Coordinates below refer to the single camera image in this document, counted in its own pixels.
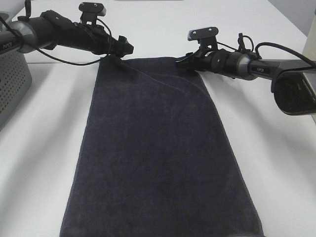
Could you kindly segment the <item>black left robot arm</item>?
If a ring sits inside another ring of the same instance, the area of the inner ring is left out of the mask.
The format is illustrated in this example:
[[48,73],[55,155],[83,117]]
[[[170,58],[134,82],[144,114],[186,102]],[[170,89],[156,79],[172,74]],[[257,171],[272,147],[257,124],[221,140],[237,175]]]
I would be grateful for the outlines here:
[[8,24],[0,34],[0,68],[7,64],[4,59],[11,52],[30,53],[37,51],[55,61],[70,64],[45,53],[57,46],[88,51],[95,55],[114,55],[122,58],[134,51],[127,38],[119,36],[115,39],[110,28],[98,17],[97,13],[83,11],[80,22],[72,22],[59,13],[48,10],[39,17],[20,16],[17,21]]

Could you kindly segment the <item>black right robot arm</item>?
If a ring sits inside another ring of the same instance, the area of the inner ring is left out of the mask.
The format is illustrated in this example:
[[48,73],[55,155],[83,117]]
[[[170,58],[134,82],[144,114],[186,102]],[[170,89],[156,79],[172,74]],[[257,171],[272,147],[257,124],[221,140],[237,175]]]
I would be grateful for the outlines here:
[[207,71],[233,79],[271,81],[271,93],[278,108],[291,116],[316,113],[316,70],[303,60],[252,59],[246,53],[224,49],[188,53],[177,67]]

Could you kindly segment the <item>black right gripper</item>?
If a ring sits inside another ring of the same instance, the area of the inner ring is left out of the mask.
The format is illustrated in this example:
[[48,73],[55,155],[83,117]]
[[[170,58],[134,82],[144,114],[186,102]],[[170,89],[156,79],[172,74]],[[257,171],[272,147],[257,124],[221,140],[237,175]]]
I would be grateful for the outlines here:
[[176,61],[176,67],[179,69],[202,72],[222,73],[229,52],[225,49],[201,53],[199,50],[192,54],[186,54]]

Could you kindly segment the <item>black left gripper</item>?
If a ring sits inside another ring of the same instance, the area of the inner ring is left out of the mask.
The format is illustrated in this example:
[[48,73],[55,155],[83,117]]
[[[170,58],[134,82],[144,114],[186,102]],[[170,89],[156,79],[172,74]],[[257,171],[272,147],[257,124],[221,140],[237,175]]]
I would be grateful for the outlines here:
[[96,55],[110,54],[101,58],[100,64],[116,65],[119,77],[122,80],[137,80],[136,70],[126,65],[121,59],[134,51],[134,46],[128,42],[126,37],[119,36],[118,39],[115,39],[109,33],[106,33],[102,26],[81,23],[75,23],[74,35],[74,48],[89,51]]

